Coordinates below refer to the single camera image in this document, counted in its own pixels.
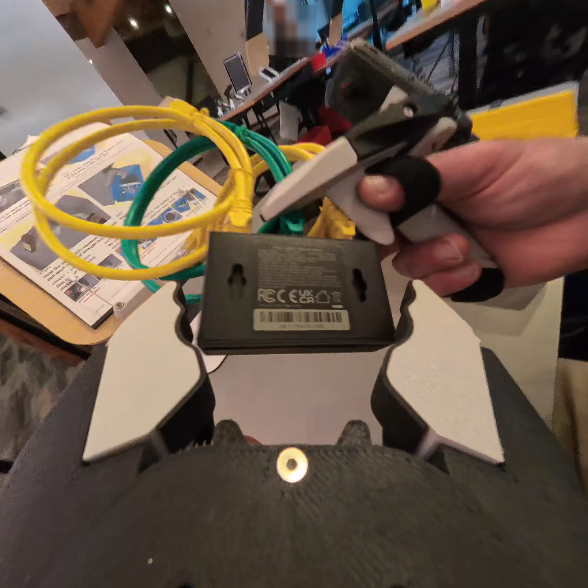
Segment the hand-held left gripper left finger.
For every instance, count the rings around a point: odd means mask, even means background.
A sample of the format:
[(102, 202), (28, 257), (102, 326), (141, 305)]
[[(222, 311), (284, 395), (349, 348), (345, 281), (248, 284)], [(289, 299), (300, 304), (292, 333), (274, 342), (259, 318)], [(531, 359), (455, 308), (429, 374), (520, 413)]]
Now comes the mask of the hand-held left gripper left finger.
[(96, 462), (135, 446), (164, 457), (209, 444), (215, 396), (193, 344), (181, 285), (167, 283), (122, 324), (107, 344), (83, 460)]

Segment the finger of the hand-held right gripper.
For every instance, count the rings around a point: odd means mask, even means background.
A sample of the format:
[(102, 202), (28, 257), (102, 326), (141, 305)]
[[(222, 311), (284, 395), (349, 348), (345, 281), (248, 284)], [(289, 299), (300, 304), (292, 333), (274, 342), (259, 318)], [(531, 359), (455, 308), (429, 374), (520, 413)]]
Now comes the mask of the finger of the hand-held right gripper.
[(327, 197), (365, 237), (379, 245), (392, 245), (394, 231), (387, 213), (368, 207), (359, 196), (358, 186), (363, 180), (364, 177), (344, 177), (327, 187)]
[(357, 220), (356, 194), (363, 160), (353, 142), (345, 137), (337, 139), (269, 191), (254, 208), (253, 229), (257, 231), (282, 213), (302, 209), (327, 196), (363, 233), (364, 227)]

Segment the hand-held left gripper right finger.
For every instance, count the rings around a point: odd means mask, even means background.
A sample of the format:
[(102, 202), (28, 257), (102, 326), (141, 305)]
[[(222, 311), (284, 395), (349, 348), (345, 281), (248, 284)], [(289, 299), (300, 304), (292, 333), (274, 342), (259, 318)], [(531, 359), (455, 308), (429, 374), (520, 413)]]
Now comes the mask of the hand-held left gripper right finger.
[(405, 290), (371, 409), (386, 447), (426, 460), (448, 447), (493, 465), (504, 462), (480, 340), (421, 281)]

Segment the black network switch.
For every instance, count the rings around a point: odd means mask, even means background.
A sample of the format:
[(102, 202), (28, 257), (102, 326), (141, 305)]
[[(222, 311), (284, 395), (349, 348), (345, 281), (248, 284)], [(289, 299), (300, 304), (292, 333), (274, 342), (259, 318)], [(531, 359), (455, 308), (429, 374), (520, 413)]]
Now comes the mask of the black network switch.
[(208, 355), (371, 352), (394, 341), (367, 240), (213, 232), (200, 317)]

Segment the yellow plastic bin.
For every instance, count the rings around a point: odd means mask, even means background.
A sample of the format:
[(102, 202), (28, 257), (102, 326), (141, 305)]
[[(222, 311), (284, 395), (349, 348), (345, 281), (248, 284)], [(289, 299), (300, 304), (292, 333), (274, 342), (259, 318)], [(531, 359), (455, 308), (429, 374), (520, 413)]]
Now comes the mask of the yellow plastic bin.
[(577, 91), (564, 89), (471, 111), (473, 133), (482, 141), (575, 138)]

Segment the person's right hand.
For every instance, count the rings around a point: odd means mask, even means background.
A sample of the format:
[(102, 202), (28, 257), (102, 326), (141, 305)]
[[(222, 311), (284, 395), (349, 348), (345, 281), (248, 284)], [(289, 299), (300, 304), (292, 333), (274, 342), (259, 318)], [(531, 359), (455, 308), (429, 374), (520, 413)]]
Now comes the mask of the person's right hand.
[[(521, 288), (587, 270), (587, 136), (533, 141), (482, 141), (428, 157), (440, 173), (439, 202), (461, 218), (493, 258), (505, 285)], [(392, 172), (368, 175), (360, 198), (376, 210), (405, 204)], [(466, 239), (448, 233), (411, 244), (397, 238), (383, 256), (439, 296), (481, 275)]]

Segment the red plastic bin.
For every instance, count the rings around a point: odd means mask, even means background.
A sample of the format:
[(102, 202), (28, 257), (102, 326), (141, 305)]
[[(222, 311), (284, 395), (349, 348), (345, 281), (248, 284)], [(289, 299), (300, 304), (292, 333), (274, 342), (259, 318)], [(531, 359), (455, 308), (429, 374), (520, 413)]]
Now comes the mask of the red plastic bin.
[(352, 124), (337, 111), (327, 106), (318, 107), (319, 122), (299, 136), (297, 143), (317, 143), (327, 146), (347, 133)]

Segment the brown desk with black legs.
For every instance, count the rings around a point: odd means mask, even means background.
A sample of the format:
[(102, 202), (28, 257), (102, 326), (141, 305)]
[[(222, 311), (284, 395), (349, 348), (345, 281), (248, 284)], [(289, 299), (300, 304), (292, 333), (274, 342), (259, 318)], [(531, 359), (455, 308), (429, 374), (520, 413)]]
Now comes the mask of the brown desk with black legs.
[[(392, 39), (386, 42), (386, 50), (389, 51), (404, 43), (415, 40), (427, 34), (429, 31), (436, 31), (446, 23), (453, 22), (462, 15), (468, 15), (470, 12), (478, 9), (482, 4), (484, 4), (484, 1), (440, 1), (430, 9), (418, 11), (416, 16), (411, 18), (407, 24), (402, 25), (397, 32), (393, 33)], [(342, 55), (343, 53), (340, 51), (336, 55), (326, 59), (325, 62), (320, 64), (320, 68), (317, 70), (313, 69), (311, 57), (298, 60), (281, 72), (271, 82), (265, 84), (239, 107), (232, 109), (218, 119), (220, 121), (230, 121), (245, 117), (246, 113), (252, 111), (257, 104), (262, 103), (267, 96), (276, 98), (278, 89), (300, 73), (303, 72), (311, 76), (319, 74), (334, 66)]]

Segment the wooden instruction board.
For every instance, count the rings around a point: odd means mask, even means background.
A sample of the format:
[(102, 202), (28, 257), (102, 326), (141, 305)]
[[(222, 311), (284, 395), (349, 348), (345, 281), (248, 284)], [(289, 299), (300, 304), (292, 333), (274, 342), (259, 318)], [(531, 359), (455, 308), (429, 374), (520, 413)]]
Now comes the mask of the wooden instruction board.
[(43, 330), (76, 346), (92, 346), (105, 342), (129, 316), (135, 314), (152, 297), (147, 289), (142, 288), (135, 305), (108, 316), (94, 329), (4, 259), (1, 259), (1, 295), (14, 303)]

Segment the small tablet on stand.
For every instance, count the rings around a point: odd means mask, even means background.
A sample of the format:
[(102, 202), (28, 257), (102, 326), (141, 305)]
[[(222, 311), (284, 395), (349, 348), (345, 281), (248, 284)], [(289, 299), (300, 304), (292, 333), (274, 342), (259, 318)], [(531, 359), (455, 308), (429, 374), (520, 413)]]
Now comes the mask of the small tablet on stand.
[(244, 58), (237, 52), (224, 60), (224, 68), (231, 81), (235, 93), (248, 95), (252, 88), (252, 79), (249, 75)]

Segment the printed instruction sheet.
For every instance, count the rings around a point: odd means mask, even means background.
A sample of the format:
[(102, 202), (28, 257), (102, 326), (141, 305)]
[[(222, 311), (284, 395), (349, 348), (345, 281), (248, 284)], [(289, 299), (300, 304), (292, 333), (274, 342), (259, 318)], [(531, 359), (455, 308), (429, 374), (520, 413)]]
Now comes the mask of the printed instruction sheet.
[[(50, 186), (48, 200), (77, 220), (122, 226), (145, 180), (170, 152), (133, 135), (99, 142), (65, 165)], [(23, 158), (21, 152), (1, 163), (1, 259), (96, 329), (108, 316), (135, 305), (145, 287), (77, 270), (48, 248), (18, 178)], [(187, 169), (184, 164), (175, 170), (158, 189), (143, 224), (167, 226), (213, 208), (220, 187)]]

